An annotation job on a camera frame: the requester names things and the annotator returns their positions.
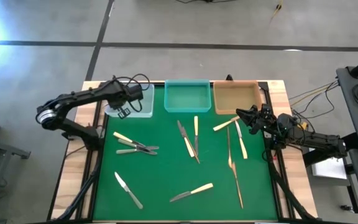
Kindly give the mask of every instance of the plastic tray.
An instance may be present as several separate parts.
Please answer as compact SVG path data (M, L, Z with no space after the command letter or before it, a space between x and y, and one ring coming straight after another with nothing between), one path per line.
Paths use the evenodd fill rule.
M140 84L143 89L147 88L148 84ZM154 105L154 85L150 84L150 87L147 90L143 91L143 100L140 101L142 103L142 111L136 112L134 111L129 103L127 102L122 108L128 108L131 114L128 116L128 118L151 118L153 116L153 105ZM139 109L139 103L137 101L133 101L132 105L135 109ZM110 108L110 106L106 106L106 109L104 110L106 114L113 118L118 118L118 110L113 110Z
M209 80L166 80L164 107L170 113L205 113L211 109Z
M249 110L252 105L259 110L262 107L257 81L215 81L213 91L217 114L236 114L236 109Z

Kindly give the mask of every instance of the orange bin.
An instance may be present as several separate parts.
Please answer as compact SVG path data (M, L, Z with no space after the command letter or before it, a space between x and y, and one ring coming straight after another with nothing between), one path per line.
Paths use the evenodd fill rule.
M215 81L214 102L217 114L236 114L236 109L262 107L257 81Z

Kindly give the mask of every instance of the yellow cable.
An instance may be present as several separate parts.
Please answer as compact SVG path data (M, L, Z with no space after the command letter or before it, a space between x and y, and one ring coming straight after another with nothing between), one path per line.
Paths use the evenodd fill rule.
M291 104L291 106L293 106L293 105L295 105L295 104L301 102L302 100L306 99L307 97L309 97L309 96L311 96L311 95L313 95L313 94L324 92L324 91L326 91L327 89L328 89L328 87L322 87L322 88L320 88L319 90L316 90L316 91L314 91L314 92L312 92L312 93L310 93L310 94L304 96L304 97L301 98L300 100L298 100L298 101L296 101L295 103Z
M270 19L270 21L273 20L273 18L276 16L276 14L279 12L279 10L283 7L283 2L284 2L284 0L281 0L280 4L277 5L276 10L274 10L272 18Z

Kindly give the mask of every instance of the green mat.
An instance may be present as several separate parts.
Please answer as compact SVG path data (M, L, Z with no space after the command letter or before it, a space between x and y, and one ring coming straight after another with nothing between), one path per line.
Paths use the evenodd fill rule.
M236 126L229 125L231 155L244 203L241 209L234 174L227 162L227 130L213 131L213 127L233 115L217 115L214 105L207 113L168 113L163 100L163 86L156 86L151 118L109 118L94 220L276 220L269 170L261 158L262 133L250 135L240 122L248 152L248 159L244 160ZM199 117L201 164L189 156L177 126L180 120L194 144L194 115ZM112 136L115 131L146 146L160 146L156 150L158 155L142 152L117 155L116 150L130 147L118 143ZM142 210L119 185L115 171L143 204ZM180 193L208 183L214 187L169 202Z

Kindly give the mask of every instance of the wooden table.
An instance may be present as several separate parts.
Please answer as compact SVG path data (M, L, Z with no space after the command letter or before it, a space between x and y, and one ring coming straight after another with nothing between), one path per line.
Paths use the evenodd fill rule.
M270 100L272 102L273 111L276 116L286 113L291 114L290 104L285 90L283 80L261 80L267 82L270 92ZM97 88L101 82L92 81L84 82L83 90L87 90L89 87ZM96 103L80 106L77 109L75 122L83 126L87 126L92 123L94 119ZM102 108L99 116L98 125L102 125L104 118L104 109ZM83 142L78 139L70 141L67 148L67 154L83 146ZM285 162L285 168L287 172L288 182L291 191L295 194L295 197L306 208L306 210L314 217L317 217L316 207L314 205L313 195L311 193L308 175L306 173L305 163L303 162L302 153L294 148L287 147L283 152L283 158ZM63 162L62 173L58 181L58 189L56 191L54 201L51 205L50 218L59 217L65 209L71 204L75 196L80 190L81 180L83 178L83 172L86 160L86 149L80 150L65 159ZM97 152L93 152L91 170L96 160ZM90 205L91 189L86 194L85 203L83 207L82 217L86 217ZM280 190L280 201L283 209L283 216L288 217L288 211L286 209L286 200L283 192Z

